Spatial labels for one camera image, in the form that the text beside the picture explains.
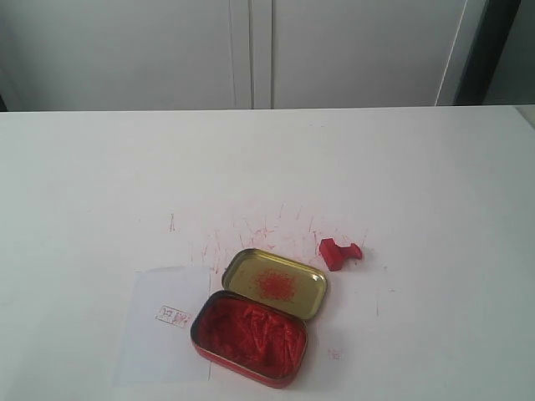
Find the red plastic stamp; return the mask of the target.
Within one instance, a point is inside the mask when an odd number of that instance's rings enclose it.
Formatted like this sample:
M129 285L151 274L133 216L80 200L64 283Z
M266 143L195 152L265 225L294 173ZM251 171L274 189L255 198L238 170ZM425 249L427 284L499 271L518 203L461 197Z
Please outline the red plastic stamp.
M339 246L333 238L322 239L318 250L330 272L340 271L347 260L364 259L364 253L355 243Z

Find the red ink pad tin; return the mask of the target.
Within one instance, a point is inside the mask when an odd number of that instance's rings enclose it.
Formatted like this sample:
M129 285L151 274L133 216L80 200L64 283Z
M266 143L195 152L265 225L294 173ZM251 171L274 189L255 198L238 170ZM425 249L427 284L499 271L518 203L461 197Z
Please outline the red ink pad tin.
M190 334L202 357L271 388L297 377L308 346L302 320L229 291L208 298Z

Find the gold tin lid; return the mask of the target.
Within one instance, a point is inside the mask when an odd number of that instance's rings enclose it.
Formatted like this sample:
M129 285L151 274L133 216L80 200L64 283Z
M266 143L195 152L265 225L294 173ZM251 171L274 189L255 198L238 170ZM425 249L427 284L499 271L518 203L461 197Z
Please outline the gold tin lid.
M234 256L222 275L222 287L308 321L321 308L328 280L316 268L250 248Z

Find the white paper sheet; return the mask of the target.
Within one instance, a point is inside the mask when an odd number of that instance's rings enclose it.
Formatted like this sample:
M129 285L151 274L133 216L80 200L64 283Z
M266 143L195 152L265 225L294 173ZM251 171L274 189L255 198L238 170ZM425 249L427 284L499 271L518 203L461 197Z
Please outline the white paper sheet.
M118 385L208 379L210 364L191 344L191 325L208 298L210 270L163 267L138 275L115 371Z

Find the white cabinet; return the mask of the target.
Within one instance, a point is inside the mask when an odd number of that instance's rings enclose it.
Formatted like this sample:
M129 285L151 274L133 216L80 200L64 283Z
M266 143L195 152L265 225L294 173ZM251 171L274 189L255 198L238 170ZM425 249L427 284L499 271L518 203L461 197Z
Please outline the white cabinet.
M4 1L14 111L453 103L483 1Z

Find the dark vertical post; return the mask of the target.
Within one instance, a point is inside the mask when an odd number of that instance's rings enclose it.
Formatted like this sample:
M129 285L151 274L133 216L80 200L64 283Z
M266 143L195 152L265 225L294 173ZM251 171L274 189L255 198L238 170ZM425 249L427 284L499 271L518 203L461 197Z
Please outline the dark vertical post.
M521 0L486 1L453 104L481 105L486 98Z

